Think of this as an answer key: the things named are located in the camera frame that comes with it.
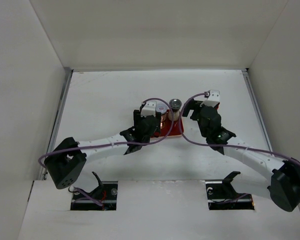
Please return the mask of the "grey-lid condiment jar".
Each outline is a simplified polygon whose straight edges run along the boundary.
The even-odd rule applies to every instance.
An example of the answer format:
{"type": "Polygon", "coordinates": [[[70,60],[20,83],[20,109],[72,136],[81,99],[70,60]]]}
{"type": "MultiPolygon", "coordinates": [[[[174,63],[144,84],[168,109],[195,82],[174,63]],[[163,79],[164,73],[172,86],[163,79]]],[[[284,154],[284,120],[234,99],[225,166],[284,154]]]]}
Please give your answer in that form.
{"type": "Polygon", "coordinates": [[[160,113],[160,128],[163,129],[166,126],[166,119],[168,115],[168,106],[161,102],[158,101],[156,103],[156,112],[160,113]]]}

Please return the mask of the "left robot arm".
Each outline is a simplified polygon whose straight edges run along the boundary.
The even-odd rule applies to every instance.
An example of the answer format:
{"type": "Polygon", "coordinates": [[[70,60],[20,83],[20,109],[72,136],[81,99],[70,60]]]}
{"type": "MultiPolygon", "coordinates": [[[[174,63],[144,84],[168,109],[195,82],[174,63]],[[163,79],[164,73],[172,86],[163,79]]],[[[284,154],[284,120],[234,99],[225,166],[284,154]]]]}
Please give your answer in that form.
{"type": "Polygon", "coordinates": [[[128,155],[149,144],[151,137],[160,131],[161,114],[155,112],[143,116],[135,110],[133,117],[136,118],[134,126],[108,138],[93,141],[64,139],[44,160],[55,187],[58,190],[71,185],[79,187],[85,165],[111,156],[128,155]]]}

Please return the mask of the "black-top salt grinder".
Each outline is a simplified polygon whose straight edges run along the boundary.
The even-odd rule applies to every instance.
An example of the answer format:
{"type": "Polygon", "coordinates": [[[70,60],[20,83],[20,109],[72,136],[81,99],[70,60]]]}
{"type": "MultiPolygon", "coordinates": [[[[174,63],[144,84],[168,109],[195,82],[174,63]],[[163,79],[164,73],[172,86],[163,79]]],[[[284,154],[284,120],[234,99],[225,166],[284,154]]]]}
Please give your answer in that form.
{"type": "Polygon", "coordinates": [[[169,106],[171,108],[171,111],[168,112],[168,119],[170,121],[176,122],[180,117],[182,102],[180,99],[174,98],[169,101],[169,106]]]}

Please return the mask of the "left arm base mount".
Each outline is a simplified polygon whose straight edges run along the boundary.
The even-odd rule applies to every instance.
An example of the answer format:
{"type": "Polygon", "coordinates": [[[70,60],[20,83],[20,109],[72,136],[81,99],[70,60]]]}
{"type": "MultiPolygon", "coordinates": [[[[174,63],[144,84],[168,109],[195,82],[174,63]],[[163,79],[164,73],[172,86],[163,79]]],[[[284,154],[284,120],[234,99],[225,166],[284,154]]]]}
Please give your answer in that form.
{"type": "Polygon", "coordinates": [[[69,187],[72,194],[71,211],[116,211],[118,197],[117,181],[102,181],[96,172],[92,172],[97,185],[91,192],[82,188],[69,187]]]}

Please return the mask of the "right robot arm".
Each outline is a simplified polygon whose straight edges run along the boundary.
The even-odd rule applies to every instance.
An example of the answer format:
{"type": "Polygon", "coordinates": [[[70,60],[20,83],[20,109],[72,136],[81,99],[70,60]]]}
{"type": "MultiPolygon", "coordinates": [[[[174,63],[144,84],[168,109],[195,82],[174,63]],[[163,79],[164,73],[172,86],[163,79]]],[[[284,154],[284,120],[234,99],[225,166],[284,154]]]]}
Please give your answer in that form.
{"type": "Polygon", "coordinates": [[[262,175],[265,184],[243,184],[229,180],[222,185],[222,192],[228,198],[238,193],[251,193],[269,198],[280,209],[292,212],[300,204],[300,162],[294,158],[257,149],[241,140],[235,133],[222,126],[218,113],[218,100],[199,101],[189,99],[181,110],[183,117],[197,122],[205,147],[235,159],[262,175]]]}

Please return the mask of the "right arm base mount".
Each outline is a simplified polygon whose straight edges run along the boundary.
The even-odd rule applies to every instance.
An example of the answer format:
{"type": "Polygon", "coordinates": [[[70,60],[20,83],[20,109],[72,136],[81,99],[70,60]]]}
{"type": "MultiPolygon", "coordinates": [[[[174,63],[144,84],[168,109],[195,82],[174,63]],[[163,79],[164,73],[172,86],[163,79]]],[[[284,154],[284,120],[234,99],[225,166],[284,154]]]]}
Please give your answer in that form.
{"type": "Polygon", "coordinates": [[[251,194],[238,193],[232,181],[239,171],[233,171],[223,179],[205,182],[208,209],[211,211],[255,210],[251,194]]]}

